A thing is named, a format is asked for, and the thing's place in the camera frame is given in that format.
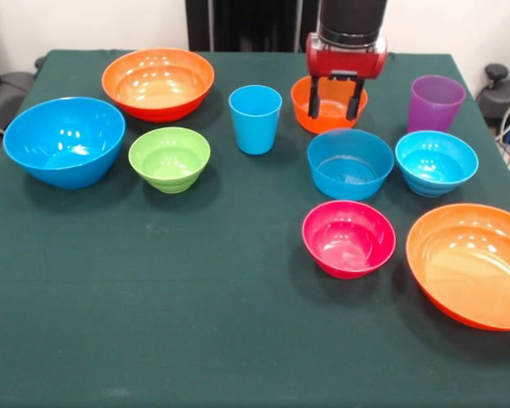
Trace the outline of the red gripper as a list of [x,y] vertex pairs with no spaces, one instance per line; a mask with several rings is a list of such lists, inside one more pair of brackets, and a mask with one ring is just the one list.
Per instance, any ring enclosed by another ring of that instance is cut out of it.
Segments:
[[346,115],[349,121],[353,121],[358,116],[364,80],[375,79],[383,71],[387,59],[387,40],[379,37],[368,48],[340,48],[323,42],[317,33],[310,33],[306,40],[306,58],[311,75],[309,117],[316,119],[319,115],[320,77],[347,77],[356,78]]

